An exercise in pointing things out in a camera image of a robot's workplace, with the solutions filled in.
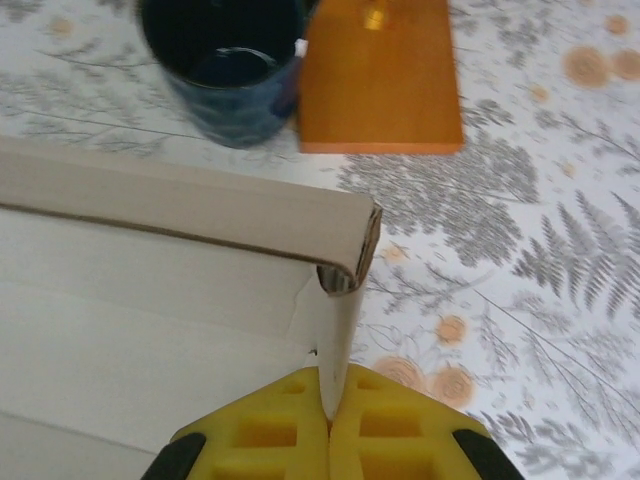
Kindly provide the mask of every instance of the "orange flower pattern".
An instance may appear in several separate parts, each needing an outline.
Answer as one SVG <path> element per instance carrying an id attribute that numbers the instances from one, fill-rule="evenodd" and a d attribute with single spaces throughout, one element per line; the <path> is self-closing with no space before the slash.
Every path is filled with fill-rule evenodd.
<path id="1" fill-rule="evenodd" d="M 564 173 L 567 177 L 573 178 L 576 176 L 576 166 L 573 163 L 565 163 L 562 165 L 562 173 Z"/>
<path id="2" fill-rule="evenodd" d="M 531 87 L 530 92 L 531 97 L 537 103 L 545 103 L 547 100 L 549 100 L 549 91 L 546 88 L 541 87 L 540 85 L 534 85 L 533 87 Z"/>
<path id="3" fill-rule="evenodd" d="M 467 326 L 464 320 L 456 315 L 447 315 L 440 319 L 440 323 L 436 327 L 436 335 L 441 344 L 453 346 L 462 342 L 466 330 Z"/>
<path id="4" fill-rule="evenodd" d="M 624 35 L 629 31 L 629 20 L 622 15 L 612 15 L 607 18 L 607 30 L 613 35 Z"/>
<path id="5" fill-rule="evenodd" d="M 473 379 L 462 368 L 445 367 L 433 376 L 428 391 L 433 398 L 451 408 L 463 408 L 473 399 Z"/>
<path id="6" fill-rule="evenodd" d="M 597 48 L 574 47 L 565 55 L 563 64 L 567 78 L 579 87 L 600 88 L 609 81 L 606 59 Z"/>
<path id="7" fill-rule="evenodd" d="M 640 81 L 640 53 L 637 50 L 622 50 L 612 59 L 613 71 L 624 80 Z"/>
<path id="8" fill-rule="evenodd" d="M 409 258 L 407 250 L 395 244 L 382 250 L 382 256 L 390 263 L 401 263 Z"/>
<path id="9" fill-rule="evenodd" d="M 62 17 L 54 17 L 49 23 L 51 35 L 58 38 L 67 38 L 73 33 L 73 22 Z"/>
<path id="10" fill-rule="evenodd" d="M 372 369 L 405 387 L 421 393 L 426 391 L 425 376 L 420 367 L 411 360 L 397 356 L 382 357 L 373 365 Z"/>

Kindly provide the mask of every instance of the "orange board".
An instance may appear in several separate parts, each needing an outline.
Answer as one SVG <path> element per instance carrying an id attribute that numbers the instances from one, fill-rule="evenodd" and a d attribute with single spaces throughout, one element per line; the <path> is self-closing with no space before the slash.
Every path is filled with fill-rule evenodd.
<path id="1" fill-rule="evenodd" d="M 302 152 L 449 154 L 462 147 L 447 0 L 321 0 L 308 39 Z"/>

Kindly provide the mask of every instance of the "mug rim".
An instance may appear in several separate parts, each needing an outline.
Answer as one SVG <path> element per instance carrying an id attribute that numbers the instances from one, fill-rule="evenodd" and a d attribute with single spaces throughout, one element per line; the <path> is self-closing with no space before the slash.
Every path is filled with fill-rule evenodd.
<path id="1" fill-rule="evenodd" d="M 186 75 L 183 75 L 181 73 L 179 73 L 175 68 L 170 67 L 169 65 L 165 64 L 160 58 L 159 56 L 156 54 L 154 48 L 151 46 L 149 39 L 147 38 L 147 34 L 145 32 L 145 28 L 144 28 L 144 22 L 142 21 L 142 9 L 144 8 L 144 3 L 145 2 L 151 2 L 153 0 L 135 0 L 135 13 L 134 13 L 134 17 L 136 19 L 136 26 L 138 28 L 138 30 L 140 30 L 140 33 L 142 35 L 142 38 L 144 39 L 144 43 L 147 46 L 147 49 L 149 50 L 149 52 L 151 53 L 151 55 L 153 56 L 153 58 L 158 62 L 158 64 L 166 69 L 171 75 L 177 77 L 179 80 L 186 82 L 190 85 L 193 85 L 195 87 L 200 87 L 200 88 L 205 88 L 205 89 L 209 89 L 209 90 L 240 90 L 240 89 L 250 89 L 253 88 L 257 85 L 260 85 L 261 83 L 264 83 L 267 79 L 273 77 L 274 75 L 276 75 L 277 73 L 281 72 L 283 69 L 287 68 L 292 62 L 295 61 L 296 59 L 296 50 L 295 50 L 295 44 L 293 45 L 293 54 L 291 55 L 291 57 L 289 58 L 289 60 L 287 60 L 287 62 L 283 63 L 282 65 L 276 67 L 274 70 L 272 70 L 271 72 L 263 75 L 262 77 L 260 77 L 257 80 L 252 81 L 251 83 L 245 83 L 242 85 L 238 85 L 238 86 L 227 86 L 227 87 L 219 87 L 219 86 L 215 86 L 215 85 L 206 85 L 204 83 L 200 83 L 197 82 L 195 80 L 190 79 L 189 77 L 187 77 Z M 304 21 L 303 21 L 303 17 L 304 15 L 301 15 L 301 18 L 299 19 L 299 22 L 302 24 L 301 26 L 304 26 Z"/>

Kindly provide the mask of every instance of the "tablecloth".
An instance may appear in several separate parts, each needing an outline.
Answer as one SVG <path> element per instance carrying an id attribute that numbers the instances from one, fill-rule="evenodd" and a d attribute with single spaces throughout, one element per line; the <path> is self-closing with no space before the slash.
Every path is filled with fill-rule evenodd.
<path id="1" fill-rule="evenodd" d="M 373 195 L 352 360 L 527 478 L 640 478 L 640 0 L 453 0 L 466 146 L 442 157 L 204 140 L 130 3 L 0 0 L 0 132 Z"/>

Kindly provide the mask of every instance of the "fern leaf pattern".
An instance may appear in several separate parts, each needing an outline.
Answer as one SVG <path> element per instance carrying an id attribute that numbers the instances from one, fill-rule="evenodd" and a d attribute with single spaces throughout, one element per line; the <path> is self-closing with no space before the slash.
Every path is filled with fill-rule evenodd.
<path id="1" fill-rule="evenodd" d="M 582 303 L 590 311 L 605 297 L 609 319 L 629 302 L 634 317 L 640 319 L 636 308 L 640 297 L 640 212 L 619 195 L 614 197 L 624 210 L 626 228 L 578 191 L 583 223 L 565 205 L 558 205 L 565 236 L 544 216 L 546 245 L 531 238 L 531 249 L 522 251 L 513 273 L 534 279 L 542 287 L 549 285 L 557 297 L 566 292 L 574 303 L 581 292 Z"/>
<path id="2" fill-rule="evenodd" d="M 44 0 L 2 0 L 0 14 L 5 14 L 10 22 L 20 23 L 37 13 L 43 7 Z"/>
<path id="3" fill-rule="evenodd" d="M 517 365 L 519 359 L 515 345 L 505 341 L 504 332 L 491 318 L 489 307 L 485 305 L 482 315 L 475 318 L 480 322 L 480 344 L 487 352 L 487 361 L 494 372 L 504 373 L 509 364 Z"/>
<path id="4" fill-rule="evenodd" d="M 487 325 L 492 332 L 502 333 L 499 324 L 515 322 L 522 328 L 522 343 L 514 349 L 520 354 L 518 366 L 532 371 L 537 386 L 562 392 L 572 411 L 591 429 L 615 433 L 629 445 L 637 443 L 640 391 L 620 387 L 626 362 L 635 358 L 633 339 L 610 325 L 585 329 L 531 292 L 514 295 L 508 305 L 477 293 L 485 301 L 481 342 L 487 336 Z"/>
<path id="5" fill-rule="evenodd" d="M 468 413 L 485 424 L 499 445 L 513 445 L 513 454 L 530 475 L 549 478 L 561 471 L 567 478 L 607 478 L 613 470 L 611 454 L 593 448 L 588 435 L 571 422 L 527 419 L 510 411 Z"/>

